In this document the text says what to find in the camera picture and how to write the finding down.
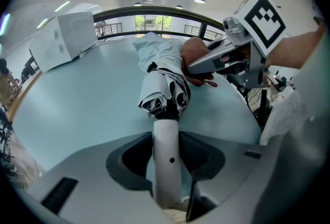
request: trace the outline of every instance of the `gray device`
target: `gray device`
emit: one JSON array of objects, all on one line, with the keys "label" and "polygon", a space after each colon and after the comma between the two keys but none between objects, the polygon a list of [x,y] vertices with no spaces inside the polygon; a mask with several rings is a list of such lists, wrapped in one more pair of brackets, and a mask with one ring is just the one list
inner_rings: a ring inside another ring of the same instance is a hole
[{"label": "gray device", "polygon": [[[255,39],[234,17],[224,19],[223,25],[226,36],[208,44],[208,47],[213,50],[190,63],[187,67],[189,73],[197,75],[221,72],[221,74],[226,74],[237,87],[247,89],[268,87],[268,84],[263,83],[267,58]],[[250,50],[250,58],[245,58],[241,54],[244,46],[245,49]],[[230,56],[227,62],[223,61],[225,55]]]},{"label": "gray device", "polygon": [[[267,146],[180,132],[192,176],[187,222],[257,224],[283,214],[326,164],[328,121],[310,119]],[[145,178],[152,144],[146,132],[77,151],[20,196],[44,223],[172,223]]]}]

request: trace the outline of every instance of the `wooden floor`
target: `wooden floor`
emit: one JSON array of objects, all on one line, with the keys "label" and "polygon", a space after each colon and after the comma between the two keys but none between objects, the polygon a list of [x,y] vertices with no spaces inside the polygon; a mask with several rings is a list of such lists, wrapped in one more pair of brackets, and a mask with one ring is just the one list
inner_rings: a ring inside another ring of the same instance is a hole
[{"label": "wooden floor", "polygon": [[164,210],[164,212],[173,220],[175,224],[182,224],[186,222],[186,215],[189,205],[189,199],[186,199],[181,205],[175,209]]},{"label": "wooden floor", "polygon": [[22,101],[24,100],[27,93],[30,91],[32,86],[36,83],[38,78],[40,78],[42,72],[38,70],[33,76],[29,77],[22,86],[22,89],[16,99],[13,101],[11,106],[9,107],[9,110],[6,111],[7,119],[12,122],[14,120],[15,114],[17,113],[17,110],[19,109]]}]

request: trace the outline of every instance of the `person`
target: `person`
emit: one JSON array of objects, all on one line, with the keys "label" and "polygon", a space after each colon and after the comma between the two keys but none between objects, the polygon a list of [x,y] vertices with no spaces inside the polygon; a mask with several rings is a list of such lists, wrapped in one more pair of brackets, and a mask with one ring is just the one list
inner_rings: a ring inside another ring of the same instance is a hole
[{"label": "person", "polygon": [[[325,35],[325,32],[326,25],[321,22],[316,31],[284,38],[270,52],[266,67],[276,65],[301,69],[305,64],[307,66],[304,66],[304,71],[301,70],[298,73],[296,79],[294,78],[297,89],[282,104],[273,108],[262,132],[260,144],[267,144],[270,137],[286,133],[293,126],[313,117],[316,113],[329,112],[330,102],[328,104],[327,102],[330,101],[330,86],[326,80],[330,73],[326,60],[330,58],[330,53],[328,36]],[[200,87],[207,80],[213,80],[213,73],[191,75],[187,71],[187,66],[209,52],[205,43],[197,37],[187,40],[182,46],[180,52],[183,59],[182,70],[187,81],[195,86]],[[248,58],[249,52],[249,47],[241,48],[243,57]],[[224,62],[229,59],[228,55],[222,57]],[[311,99],[315,92],[321,93],[321,96]]]},{"label": "person", "polygon": [[[10,81],[14,87],[15,91],[10,87],[8,81]],[[0,104],[6,106],[13,102],[17,97],[18,92],[21,88],[16,83],[9,69],[7,68],[7,61],[3,58],[0,59]]]}]

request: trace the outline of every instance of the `folded umbrella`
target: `folded umbrella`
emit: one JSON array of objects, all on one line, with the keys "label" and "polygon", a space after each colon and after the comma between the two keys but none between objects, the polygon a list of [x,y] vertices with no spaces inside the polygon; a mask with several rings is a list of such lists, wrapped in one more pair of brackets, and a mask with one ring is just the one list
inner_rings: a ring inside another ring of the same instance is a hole
[{"label": "folded umbrella", "polygon": [[182,41],[149,32],[133,41],[139,66],[145,71],[138,106],[156,118],[179,119],[190,90],[181,70]]}]

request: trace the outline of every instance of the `person's hand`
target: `person's hand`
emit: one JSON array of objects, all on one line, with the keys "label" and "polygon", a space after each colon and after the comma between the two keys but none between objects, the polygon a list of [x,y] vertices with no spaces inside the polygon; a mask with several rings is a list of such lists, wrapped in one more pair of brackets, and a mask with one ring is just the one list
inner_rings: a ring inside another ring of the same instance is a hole
[{"label": "person's hand", "polygon": [[212,73],[192,75],[187,71],[187,66],[197,58],[200,58],[208,53],[210,53],[210,50],[207,49],[202,39],[198,37],[192,37],[184,42],[181,49],[180,55],[183,59],[182,70],[185,78],[197,87],[205,84],[205,80],[213,80],[214,77]]}]

